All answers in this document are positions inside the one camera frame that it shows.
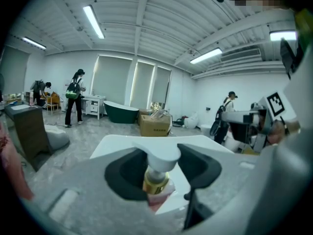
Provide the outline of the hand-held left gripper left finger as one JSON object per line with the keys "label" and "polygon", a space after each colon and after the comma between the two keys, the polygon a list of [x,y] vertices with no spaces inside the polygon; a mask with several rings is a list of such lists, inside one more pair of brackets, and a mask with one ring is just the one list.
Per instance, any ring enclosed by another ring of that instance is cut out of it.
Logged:
{"label": "hand-held left gripper left finger", "polygon": [[142,189],[146,168],[139,149],[89,159],[23,204],[47,235],[180,235],[181,212],[149,208]]}

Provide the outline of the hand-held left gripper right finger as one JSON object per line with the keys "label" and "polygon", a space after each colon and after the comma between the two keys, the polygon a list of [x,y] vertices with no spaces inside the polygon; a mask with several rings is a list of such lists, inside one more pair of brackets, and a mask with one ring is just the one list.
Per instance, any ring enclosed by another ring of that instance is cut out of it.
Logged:
{"label": "hand-held left gripper right finger", "polygon": [[258,156],[229,153],[179,143],[178,165],[198,201],[217,212],[240,191]]}

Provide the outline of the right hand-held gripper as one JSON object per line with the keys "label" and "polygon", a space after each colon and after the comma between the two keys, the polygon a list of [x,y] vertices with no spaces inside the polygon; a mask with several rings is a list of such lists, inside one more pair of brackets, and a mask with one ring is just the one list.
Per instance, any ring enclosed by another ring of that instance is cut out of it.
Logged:
{"label": "right hand-held gripper", "polygon": [[237,141],[249,140],[249,129],[251,125],[252,134],[268,134],[276,120],[280,120],[283,123],[289,121],[283,119],[283,113],[286,112],[286,107],[278,92],[262,97],[258,102],[253,102],[251,104],[251,110],[258,113],[258,124],[252,125],[252,114],[249,112],[221,113],[221,120],[230,125],[233,138]]}

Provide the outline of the white rectangular bathtub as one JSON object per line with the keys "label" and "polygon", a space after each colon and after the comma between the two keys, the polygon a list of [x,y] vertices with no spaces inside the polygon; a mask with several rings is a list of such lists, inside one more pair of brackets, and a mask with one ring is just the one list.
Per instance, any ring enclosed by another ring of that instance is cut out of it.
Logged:
{"label": "white rectangular bathtub", "polygon": [[[135,141],[149,141],[152,144],[161,142],[167,146],[174,146],[178,143],[190,144],[202,148],[209,148],[221,152],[232,153],[231,150],[216,143],[212,139],[203,136],[185,136],[185,137],[135,137],[135,136],[122,136],[122,135],[107,135],[105,136],[96,149],[94,150],[91,158],[101,157],[119,150],[133,148]],[[173,181],[175,191],[166,199],[166,201],[156,210],[156,214],[163,214],[174,210],[183,210],[188,204],[184,199],[184,194],[189,192],[190,185],[183,175],[182,170],[178,165],[169,172],[170,179]]]}

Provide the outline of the bottle with white cap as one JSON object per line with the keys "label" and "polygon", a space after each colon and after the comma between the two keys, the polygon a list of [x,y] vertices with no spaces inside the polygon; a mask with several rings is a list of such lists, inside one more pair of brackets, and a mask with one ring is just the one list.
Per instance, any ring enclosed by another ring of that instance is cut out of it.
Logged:
{"label": "bottle with white cap", "polygon": [[147,155],[142,190],[147,193],[150,209],[157,212],[176,190],[169,172],[175,168],[181,152],[175,149],[173,153],[169,153],[163,144],[148,144],[143,141],[133,142],[133,146]]}

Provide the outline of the dark green oval bathtub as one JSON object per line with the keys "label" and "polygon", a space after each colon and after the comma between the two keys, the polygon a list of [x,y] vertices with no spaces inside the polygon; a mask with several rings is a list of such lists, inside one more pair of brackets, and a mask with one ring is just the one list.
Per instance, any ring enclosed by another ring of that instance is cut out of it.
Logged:
{"label": "dark green oval bathtub", "polygon": [[104,107],[109,120],[114,123],[134,124],[139,112],[138,108],[107,100],[104,101]]}

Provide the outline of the red black vacuum cleaner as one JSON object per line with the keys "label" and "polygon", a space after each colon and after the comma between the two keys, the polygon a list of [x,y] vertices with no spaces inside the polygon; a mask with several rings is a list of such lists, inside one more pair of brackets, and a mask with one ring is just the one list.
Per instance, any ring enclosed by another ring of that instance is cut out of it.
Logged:
{"label": "red black vacuum cleaner", "polygon": [[175,127],[182,127],[184,125],[185,119],[188,118],[187,116],[182,116],[181,118],[178,118],[176,121],[173,121],[173,125]]}

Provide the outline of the ceiling air vent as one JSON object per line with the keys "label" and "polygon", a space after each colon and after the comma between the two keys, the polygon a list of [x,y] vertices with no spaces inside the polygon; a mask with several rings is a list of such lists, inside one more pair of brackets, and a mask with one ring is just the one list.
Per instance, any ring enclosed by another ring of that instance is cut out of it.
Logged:
{"label": "ceiling air vent", "polygon": [[261,57],[261,51],[259,48],[249,48],[236,52],[228,52],[226,54],[221,55],[220,61],[231,62],[255,57],[256,58]]}

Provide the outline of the dark wooden cabinet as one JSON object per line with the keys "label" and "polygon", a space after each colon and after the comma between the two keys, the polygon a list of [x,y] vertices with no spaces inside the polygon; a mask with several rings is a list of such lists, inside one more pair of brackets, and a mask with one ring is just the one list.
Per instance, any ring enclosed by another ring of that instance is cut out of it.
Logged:
{"label": "dark wooden cabinet", "polygon": [[52,155],[45,131],[42,108],[30,106],[23,110],[12,110],[13,105],[4,108],[6,126],[16,150],[31,164],[35,171],[41,167],[39,157]]}

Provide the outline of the pile of pale parts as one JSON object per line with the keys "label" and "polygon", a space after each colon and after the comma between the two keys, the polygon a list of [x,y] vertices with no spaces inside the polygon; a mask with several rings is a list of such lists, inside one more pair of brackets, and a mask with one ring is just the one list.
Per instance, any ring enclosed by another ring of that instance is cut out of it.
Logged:
{"label": "pile of pale parts", "polygon": [[164,110],[164,109],[158,109],[158,110],[156,110],[156,111],[154,111],[151,115],[150,115],[150,117],[151,117],[151,119],[160,119],[160,118],[162,118],[162,117],[164,117],[164,116],[168,116],[169,114],[168,114],[168,112],[166,111],[166,110]]}

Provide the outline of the white vanity cabinet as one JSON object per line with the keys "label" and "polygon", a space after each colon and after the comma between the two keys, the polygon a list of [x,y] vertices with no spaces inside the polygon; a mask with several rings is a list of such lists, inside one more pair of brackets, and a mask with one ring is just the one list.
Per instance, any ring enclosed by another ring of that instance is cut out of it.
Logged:
{"label": "white vanity cabinet", "polygon": [[85,115],[96,116],[99,120],[105,114],[104,101],[105,96],[87,95],[82,98],[82,113]]}

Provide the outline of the grey roller blind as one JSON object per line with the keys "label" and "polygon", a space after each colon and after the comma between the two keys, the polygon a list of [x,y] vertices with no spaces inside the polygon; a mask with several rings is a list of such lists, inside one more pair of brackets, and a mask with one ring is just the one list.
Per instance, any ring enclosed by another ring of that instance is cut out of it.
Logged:
{"label": "grey roller blind", "polygon": [[130,106],[146,109],[154,66],[137,62],[132,87]]}
{"label": "grey roller blind", "polygon": [[99,56],[93,76],[93,92],[105,96],[108,101],[123,104],[131,63],[130,59]]}
{"label": "grey roller blind", "polygon": [[158,67],[152,102],[165,103],[171,71]]}

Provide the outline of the rectangular ceiling light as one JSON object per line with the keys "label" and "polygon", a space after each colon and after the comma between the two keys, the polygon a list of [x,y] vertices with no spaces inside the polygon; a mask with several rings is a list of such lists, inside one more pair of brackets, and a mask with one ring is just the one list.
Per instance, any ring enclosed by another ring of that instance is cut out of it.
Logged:
{"label": "rectangular ceiling light", "polygon": [[297,33],[295,30],[271,31],[269,33],[269,37],[272,42],[281,41],[282,39],[287,41],[296,41]]}

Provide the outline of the green black backpack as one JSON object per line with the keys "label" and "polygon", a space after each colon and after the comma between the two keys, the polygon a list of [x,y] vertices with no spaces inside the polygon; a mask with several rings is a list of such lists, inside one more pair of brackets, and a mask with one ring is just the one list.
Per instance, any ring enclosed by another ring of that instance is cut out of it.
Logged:
{"label": "green black backpack", "polygon": [[72,81],[66,91],[66,98],[67,99],[77,99],[78,96],[80,95],[80,82],[81,78],[79,78],[77,81]]}

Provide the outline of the person's green shirt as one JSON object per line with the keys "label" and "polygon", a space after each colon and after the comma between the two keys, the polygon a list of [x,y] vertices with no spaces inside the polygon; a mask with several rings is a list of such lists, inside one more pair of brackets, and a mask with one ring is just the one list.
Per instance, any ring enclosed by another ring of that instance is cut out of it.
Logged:
{"label": "person's green shirt", "polygon": [[295,14],[295,26],[298,42],[305,52],[313,41],[313,12],[305,8]]}

